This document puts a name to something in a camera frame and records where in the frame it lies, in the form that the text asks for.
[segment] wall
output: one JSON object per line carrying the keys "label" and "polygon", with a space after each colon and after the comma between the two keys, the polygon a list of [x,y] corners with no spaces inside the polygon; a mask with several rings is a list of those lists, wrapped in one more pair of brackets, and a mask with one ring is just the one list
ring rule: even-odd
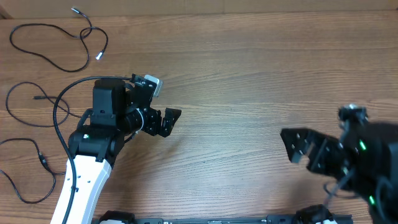
{"label": "wall", "polygon": [[0,0],[6,18],[393,10],[398,0]]}

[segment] wood grain surface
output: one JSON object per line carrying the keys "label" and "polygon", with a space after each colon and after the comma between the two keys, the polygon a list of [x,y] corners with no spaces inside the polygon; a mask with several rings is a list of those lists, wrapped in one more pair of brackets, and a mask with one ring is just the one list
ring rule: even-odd
{"label": "wood grain surface", "polygon": [[[94,17],[109,35],[103,58],[95,60],[104,37],[86,43],[90,65],[65,73],[14,49],[11,29],[26,22],[56,24],[72,33],[84,19],[0,21],[0,140],[33,138],[56,171],[64,153],[53,128],[32,128],[12,119],[4,106],[10,87],[22,81],[58,95],[71,82],[93,75],[152,74],[164,81],[154,108],[178,108],[182,115],[168,138],[140,133],[127,144],[99,198],[95,216],[107,210],[137,217],[261,217],[294,213],[322,203],[322,183],[306,162],[291,164],[279,131],[315,128],[339,135],[337,109],[355,102],[372,120],[398,121],[398,13],[322,12],[212,16]],[[79,40],[48,27],[15,33],[15,43],[45,54],[64,68],[85,62]],[[93,82],[71,89],[65,100],[74,113],[91,107]],[[34,86],[17,88],[10,108],[20,118],[52,124],[52,105],[33,100]],[[76,118],[60,126],[65,138]],[[0,146],[0,169],[28,200],[43,197],[52,184],[34,146]],[[62,188],[37,205],[22,203],[0,177],[0,223],[49,223]],[[370,223],[360,200],[335,199],[331,211]]]}

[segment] wooden tabletop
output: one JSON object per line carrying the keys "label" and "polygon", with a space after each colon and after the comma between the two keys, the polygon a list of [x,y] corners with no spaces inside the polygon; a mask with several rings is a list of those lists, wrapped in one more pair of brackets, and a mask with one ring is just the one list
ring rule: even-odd
{"label": "wooden tabletop", "polygon": [[[84,19],[0,21],[0,141],[35,139],[52,169],[65,170],[67,156],[53,128],[33,128],[11,118],[6,93],[16,83],[35,82],[57,96],[71,82],[93,75],[152,74],[164,81],[154,108],[182,115],[167,138],[140,133],[128,143],[99,198],[95,216],[107,210],[137,217],[262,217],[294,213],[322,203],[326,177],[309,173],[306,161],[291,164],[279,132],[314,128],[339,135],[337,109],[368,107],[372,120],[398,121],[398,13],[319,12],[207,16],[94,17],[109,35],[86,40],[91,62],[66,73],[9,43],[11,29],[27,22],[56,24],[74,34]],[[14,35],[26,50],[74,69],[85,62],[79,40],[48,27],[26,27]],[[66,95],[74,113],[92,106],[93,82]],[[40,91],[20,86],[10,109],[37,124],[52,124],[52,104],[33,100]],[[76,118],[60,126],[65,138]],[[0,169],[23,197],[37,200],[52,184],[29,142],[0,146]],[[0,177],[0,223],[49,223],[62,188],[37,205],[22,203]],[[370,223],[360,200],[334,198],[330,210]]]}

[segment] wooden table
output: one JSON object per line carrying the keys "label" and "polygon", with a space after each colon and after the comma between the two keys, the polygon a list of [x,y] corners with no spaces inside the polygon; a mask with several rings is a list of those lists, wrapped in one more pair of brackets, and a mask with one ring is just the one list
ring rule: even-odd
{"label": "wooden table", "polygon": [[[32,128],[12,119],[4,102],[21,81],[58,95],[71,82],[93,75],[153,74],[164,89],[152,106],[181,109],[171,136],[140,133],[118,156],[99,198],[95,216],[107,210],[137,217],[261,217],[294,213],[322,203],[322,183],[306,162],[291,164],[279,131],[315,128],[339,135],[337,109],[355,102],[371,119],[398,121],[398,13],[320,12],[207,16],[96,17],[86,43],[90,65],[65,73],[33,55],[14,49],[11,29],[26,22],[59,25],[77,34],[84,19],[0,21],[0,140],[33,138],[50,166],[65,169],[66,155],[53,128]],[[79,40],[47,27],[16,32],[15,43],[42,53],[64,68],[84,64]],[[91,107],[93,82],[70,90],[72,111]],[[52,105],[34,101],[34,86],[17,88],[11,110],[27,121],[52,124]],[[76,118],[61,125],[67,138]],[[28,142],[1,146],[0,169],[29,200],[43,197],[52,184]],[[0,223],[49,223],[63,178],[54,193],[37,205],[22,203],[0,177]],[[370,223],[360,200],[334,199],[331,211]]]}

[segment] green led light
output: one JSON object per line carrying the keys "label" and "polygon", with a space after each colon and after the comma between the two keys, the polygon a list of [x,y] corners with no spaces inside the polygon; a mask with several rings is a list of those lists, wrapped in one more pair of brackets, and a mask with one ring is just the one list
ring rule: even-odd
{"label": "green led light", "polygon": [[362,140],[359,140],[359,145],[361,146],[362,150],[364,150],[364,151],[366,150],[366,145],[365,145],[365,143],[362,142]]}
{"label": "green led light", "polygon": [[369,196],[369,201],[370,201],[371,205],[374,205],[374,204],[375,204],[375,202],[374,202],[374,199],[373,199],[373,196],[372,196],[372,195],[371,195],[371,196]]}

